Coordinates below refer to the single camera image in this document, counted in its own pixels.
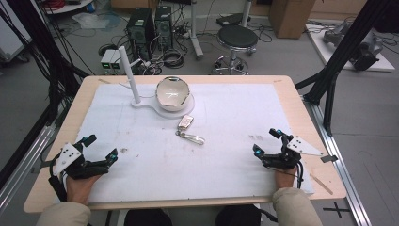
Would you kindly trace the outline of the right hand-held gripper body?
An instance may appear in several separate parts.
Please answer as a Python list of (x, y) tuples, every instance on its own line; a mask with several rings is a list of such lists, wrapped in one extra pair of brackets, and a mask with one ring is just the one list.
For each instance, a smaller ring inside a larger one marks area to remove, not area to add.
[(262, 154), (262, 163), (267, 168), (292, 169), (301, 159), (302, 154), (322, 156), (323, 153), (301, 137), (282, 135), (281, 151), (274, 154)]

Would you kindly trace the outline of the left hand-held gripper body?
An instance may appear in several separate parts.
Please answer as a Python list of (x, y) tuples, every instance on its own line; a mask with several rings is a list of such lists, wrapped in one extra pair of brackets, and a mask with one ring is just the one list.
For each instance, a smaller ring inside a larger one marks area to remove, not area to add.
[(105, 160), (99, 162), (87, 161), (82, 151), (71, 143), (66, 143), (51, 163), (50, 175), (57, 176), (64, 171), (74, 180), (80, 180), (106, 174), (108, 169)]

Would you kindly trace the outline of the silver car key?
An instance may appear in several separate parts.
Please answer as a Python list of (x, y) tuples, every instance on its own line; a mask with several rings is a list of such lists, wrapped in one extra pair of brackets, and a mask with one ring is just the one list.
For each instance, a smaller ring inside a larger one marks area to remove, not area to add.
[(177, 125), (177, 131), (175, 132), (175, 135), (198, 145), (203, 145), (205, 143), (205, 139), (203, 137), (187, 134), (187, 130), (192, 125), (193, 121), (194, 118), (192, 116), (184, 115)]

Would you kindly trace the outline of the shiny silver bowl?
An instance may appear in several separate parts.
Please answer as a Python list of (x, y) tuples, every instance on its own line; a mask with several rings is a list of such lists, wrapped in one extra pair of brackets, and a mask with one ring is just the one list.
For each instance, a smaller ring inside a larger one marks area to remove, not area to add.
[(177, 112), (188, 103), (190, 89), (182, 78), (168, 76), (161, 80), (155, 91), (157, 103), (166, 111)]

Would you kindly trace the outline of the person's left hand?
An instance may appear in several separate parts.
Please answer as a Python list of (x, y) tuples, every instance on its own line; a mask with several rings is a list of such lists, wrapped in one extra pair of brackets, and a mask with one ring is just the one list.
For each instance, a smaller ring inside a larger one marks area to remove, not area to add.
[(100, 175), (96, 175), (87, 179), (74, 180), (68, 176), (66, 179), (67, 201), (87, 205), (90, 191), (99, 178)]

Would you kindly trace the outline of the person's right hand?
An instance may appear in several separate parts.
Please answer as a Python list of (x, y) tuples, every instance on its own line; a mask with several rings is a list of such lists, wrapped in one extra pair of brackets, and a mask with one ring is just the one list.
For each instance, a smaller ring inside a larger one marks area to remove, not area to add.
[(276, 189), (292, 187), (294, 185), (297, 168), (277, 169), (275, 171)]

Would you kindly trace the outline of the wooden table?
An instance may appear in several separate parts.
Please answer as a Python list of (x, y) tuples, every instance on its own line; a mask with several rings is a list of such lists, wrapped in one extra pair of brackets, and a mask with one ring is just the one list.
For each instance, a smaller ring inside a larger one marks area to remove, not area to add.
[[(319, 149), (322, 154), (336, 154), (338, 150), (331, 148), (332, 141), (330, 121), (332, 115), (332, 102), (327, 101), (326, 107), (321, 108), (320, 102), (312, 99), (313, 94), (301, 95), (298, 91), (306, 87), (311, 81), (306, 79), (298, 84), (287, 75), (185, 75), (183, 80), (190, 84), (269, 84), (275, 87), (281, 106), (290, 128), (300, 137), (305, 138), (311, 145)], [(71, 109), (56, 135), (56, 140), (48, 154), (53, 158), (59, 153), (64, 142), (77, 137), (88, 112), (96, 88), (106, 84), (125, 84), (128, 78), (125, 75), (92, 75), (82, 82), (77, 95), (72, 102)], [(312, 200), (342, 199), (346, 196), (343, 182), (339, 173), (331, 163), (324, 163), (319, 157), (306, 156), (305, 166), (311, 169), (311, 184), (315, 191)], [(29, 214), (38, 214), (56, 202), (56, 194), (47, 182), (48, 169), (40, 170), (26, 201), (24, 211)], [(271, 198), (265, 195), (239, 198), (185, 198), (174, 201), (153, 202), (107, 202), (92, 203), (89, 207), (94, 210), (123, 209), (129, 207), (193, 207), (221, 204), (238, 204), (250, 202), (270, 202)]]

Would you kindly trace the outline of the white paper table cover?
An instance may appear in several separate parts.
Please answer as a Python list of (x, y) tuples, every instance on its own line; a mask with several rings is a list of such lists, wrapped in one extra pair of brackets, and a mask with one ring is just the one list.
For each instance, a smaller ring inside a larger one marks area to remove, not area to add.
[(92, 203), (268, 197), (274, 168), (319, 153), (292, 134), (271, 84), (193, 84), (179, 112), (156, 101), (175, 100), (177, 89), (138, 89), (136, 103), (122, 85), (100, 85), (56, 161), (54, 175), (102, 176)]

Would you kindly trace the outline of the person's legs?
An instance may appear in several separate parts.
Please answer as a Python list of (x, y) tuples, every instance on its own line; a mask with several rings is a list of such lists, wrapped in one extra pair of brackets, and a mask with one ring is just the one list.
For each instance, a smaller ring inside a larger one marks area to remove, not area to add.
[(223, 207), (133, 209), (123, 226), (261, 226), (261, 212), (254, 204)]

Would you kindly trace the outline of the black round stool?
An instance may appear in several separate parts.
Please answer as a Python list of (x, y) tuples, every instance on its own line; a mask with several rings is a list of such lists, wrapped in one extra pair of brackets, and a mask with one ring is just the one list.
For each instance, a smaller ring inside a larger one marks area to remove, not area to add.
[(237, 56), (245, 52), (251, 56), (256, 51), (258, 36), (254, 31), (241, 25), (225, 25), (217, 32), (217, 41), (231, 51), (228, 56), (220, 56), (214, 63), (218, 74), (248, 74), (248, 64)]

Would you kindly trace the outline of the cardboard box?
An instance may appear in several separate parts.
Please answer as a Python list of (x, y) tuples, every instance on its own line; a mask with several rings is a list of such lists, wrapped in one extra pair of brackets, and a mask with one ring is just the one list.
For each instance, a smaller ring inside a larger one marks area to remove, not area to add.
[(316, 0), (273, 0), (269, 21), (279, 39), (299, 39)]

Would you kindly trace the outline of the black computer tower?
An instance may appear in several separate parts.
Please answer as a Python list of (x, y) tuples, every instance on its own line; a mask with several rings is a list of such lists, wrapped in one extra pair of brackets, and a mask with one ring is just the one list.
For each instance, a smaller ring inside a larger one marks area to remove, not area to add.
[(155, 11), (155, 28), (158, 37), (158, 49), (170, 49), (172, 44), (171, 7), (158, 6)]
[(153, 52), (151, 42), (155, 38), (152, 10), (150, 8), (135, 8), (126, 29), (134, 58), (141, 57), (146, 61), (151, 60)]

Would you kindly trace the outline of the white table leg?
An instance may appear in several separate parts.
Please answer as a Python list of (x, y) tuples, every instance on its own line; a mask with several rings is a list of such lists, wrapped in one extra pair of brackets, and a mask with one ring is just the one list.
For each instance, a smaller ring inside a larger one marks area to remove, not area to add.
[(191, 28), (189, 32), (189, 37), (195, 51), (196, 60), (201, 60), (203, 59), (203, 51), (197, 37), (197, 11), (196, 11), (197, 0), (190, 0), (190, 3), (191, 3), (190, 6)]

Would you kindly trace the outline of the white stand with post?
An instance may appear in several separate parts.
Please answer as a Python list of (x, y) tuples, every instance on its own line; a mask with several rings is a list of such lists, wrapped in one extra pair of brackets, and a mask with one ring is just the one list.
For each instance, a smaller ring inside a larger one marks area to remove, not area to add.
[(122, 62), (122, 67), (124, 68), (128, 83), (130, 85), (129, 90), (133, 93), (133, 100), (131, 101), (131, 105), (135, 108), (149, 108), (156, 112), (159, 116), (166, 119), (179, 119), (184, 115), (190, 114), (195, 108), (195, 99), (190, 90), (190, 96), (188, 98), (188, 103), (186, 107), (177, 112), (170, 112), (163, 109), (156, 100), (155, 91), (156, 87), (152, 89), (153, 94), (150, 96), (143, 96), (139, 93), (139, 89), (136, 85), (135, 77), (133, 76), (132, 67), (135, 66), (140, 59), (135, 60), (134, 62), (130, 62), (125, 50), (124, 46), (121, 46), (118, 51), (120, 52), (120, 59)]

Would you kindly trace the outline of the black metal frame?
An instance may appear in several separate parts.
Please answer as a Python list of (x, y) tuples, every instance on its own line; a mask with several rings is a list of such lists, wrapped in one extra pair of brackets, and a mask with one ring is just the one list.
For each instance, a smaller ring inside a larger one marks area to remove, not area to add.
[(323, 127), (331, 137), (331, 118), (334, 103), (336, 81), (343, 66), (355, 54), (357, 47), (371, 31), (373, 25), (389, 8), (393, 0), (367, 0), (357, 18), (336, 48), (327, 65), (315, 75), (295, 84), (296, 89), (302, 89), (313, 84), (311, 90), (304, 95), (306, 102), (311, 105), (319, 105), (324, 94), (326, 97)]
[(32, 44), (27, 42), (27, 39), (2, 9), (0, 9), (0, 17), (27, 48), (40, 72), (49, 81), (50, 104), (45, 108), (6, 165), (0, 170), (0, 189), (4, 188), (10, 181), (11, 175), (26, 156), (28, 148), (33, 144), (41, 129), (56, 118), (58, 113), (56, 108), (60, 102), (64, 99), (71, 99), (77, 94), (77, 90), (80, 88), (77, 78), (90, 76), (90, 73), (81, 70), (61, 54), (49, 28), (31, 0), (6, 0), (6, 2), (32, 39)]

